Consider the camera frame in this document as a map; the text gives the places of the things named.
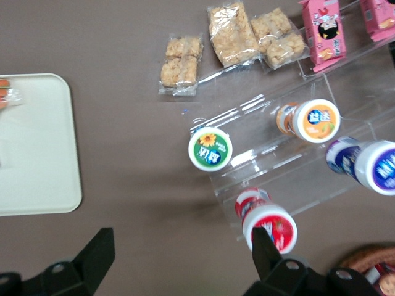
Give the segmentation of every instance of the yogurt bottle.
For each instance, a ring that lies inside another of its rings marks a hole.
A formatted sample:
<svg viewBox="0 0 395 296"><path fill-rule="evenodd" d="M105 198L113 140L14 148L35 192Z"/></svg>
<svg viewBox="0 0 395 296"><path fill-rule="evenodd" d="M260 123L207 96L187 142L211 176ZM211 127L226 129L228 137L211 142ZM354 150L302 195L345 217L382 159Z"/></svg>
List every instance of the yogurt bottle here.
<svg viewBox="0 0 395 296"><path fill-rule="evenodd" d="M340 121L338 108L325 99L289 103L277 113L277 127L282 133L311 143L323 143L333 138L340 128Z"/></svg>
<svg viewBox="0 0 395 296"><path fill-rule="evenodd" d="M254 227L264 227L281 254L292 251L297 240L296 223L286 210L272 202L266 191L243 191L236 199L235 210L242 219L243 234L251 251Z"/></svg>
<svg viewBox="0 0 395 296"><path fill-rule="evenodd" d="M331 170L352 176L366 188L395 195L395 142L341 137L328 147L326 163Z"/></svg>
<svg viewBox="0 0 395 296"><path fill-rule="evenodd" d="M189 140L189 158L202 171L221 170L230 161L232 153L229 135L218 128L199 128Z"/></svg>

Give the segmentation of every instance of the plastic bag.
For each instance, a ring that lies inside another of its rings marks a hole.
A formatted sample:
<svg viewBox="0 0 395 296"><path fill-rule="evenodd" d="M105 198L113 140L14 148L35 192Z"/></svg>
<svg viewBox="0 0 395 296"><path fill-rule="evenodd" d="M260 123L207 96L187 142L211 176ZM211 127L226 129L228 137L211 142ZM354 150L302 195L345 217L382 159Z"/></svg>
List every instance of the plastic bag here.
<svg viewBox="0 0 395 296"><path fill-rule="evenodd" d="M202 57L202 36L170 36L162 66L159 94L195 96L198 65Z"/></svg>
<svg viewBox="0 0 395 296"><path fill-rule="evenodd" d="M0 109L22 104L22 97L18 89L13 88L10 81L0 78Z"/></svg>
<svg viewBox="0 0 395 296"><path fill-rule="evenodd" d="M207 12L210 40L224 67L254 61L260 57L258 43L242 2L209 7Z"/></svg>
<svg viewBox="0 0 395 296"><path fill-rule="evenodd" d="M251 19L251 27L259 51L271 68L278 69L309 56L309 48L299 30L280 8Z"/></svg>

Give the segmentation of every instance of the snack package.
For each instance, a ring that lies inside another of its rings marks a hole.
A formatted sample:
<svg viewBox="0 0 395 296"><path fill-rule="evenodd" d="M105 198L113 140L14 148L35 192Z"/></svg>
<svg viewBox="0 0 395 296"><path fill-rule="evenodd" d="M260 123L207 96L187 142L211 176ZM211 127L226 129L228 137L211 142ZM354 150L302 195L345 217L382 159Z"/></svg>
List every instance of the snack package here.
<svg viewBox="0 0 395 296"><path fill-rule="evenodd" d="M13 88L9 80L0 78L0 109L21 103L22 97L19 90Z"/></svg>
<svg viewBox="0 0 395 296"><path fill-rule="evenodd" d="M360 0L366 30L374 41L395 34L395 0Z"/></svg>
<svg viewBox="0 0 395 296"><path fill-rule="evenodd" d="M202 36L170 37L160 72L159 94L196 95L202 50Z"/></svg>
<svg viewBox="0 0 395 296"><path fill-rule="evenodd" d="M260 57L258 43L242 2L208 8L207 11L211 43L224 67Z"/></svg>
<svg viewBox="0 0 395 296"><path fill-rule="evenodd" d="M309 48L299 30L280 8L251 19L251 28L259 52L273 69L309 56Z"/></svg>
<svg viewBox="0 0 395 296"><path fill-rule="evenodd" d="M365 277L382 296L395 295L395 267L379 263L370 269Z"/></svg>
<svg viewBox="0 0 395 296"><path fill-rule="evenodd" d="M303 0L302 16L314 72L346 56L338 0Z"/></svg>

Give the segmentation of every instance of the blue yogurt bottle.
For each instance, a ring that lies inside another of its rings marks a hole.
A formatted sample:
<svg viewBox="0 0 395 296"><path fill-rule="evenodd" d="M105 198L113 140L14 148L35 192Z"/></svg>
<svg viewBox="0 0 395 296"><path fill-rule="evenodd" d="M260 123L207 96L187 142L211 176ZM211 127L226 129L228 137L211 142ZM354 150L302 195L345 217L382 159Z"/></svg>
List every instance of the blue yogurt bottle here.
<svg viewBox="0 0 395 296"><path fill-rule="evenodd" d="M383 195L395 195L395 143L360 142L341 137L326 152L326 163L336 173L352 176Z"/></svg>

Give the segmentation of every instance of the sunflower logo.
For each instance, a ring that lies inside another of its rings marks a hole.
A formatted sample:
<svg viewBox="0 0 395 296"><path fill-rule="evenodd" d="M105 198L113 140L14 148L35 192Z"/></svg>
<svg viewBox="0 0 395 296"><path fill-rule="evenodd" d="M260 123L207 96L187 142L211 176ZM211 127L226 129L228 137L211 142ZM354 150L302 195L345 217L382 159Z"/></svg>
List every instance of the sunflower logo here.
<svg viewBox="0 0 395 296"><path fill-rule="evenodd" d="M215 134L204 134L199 138L199 144L204 147L214 146L216 138Z"/></svg>

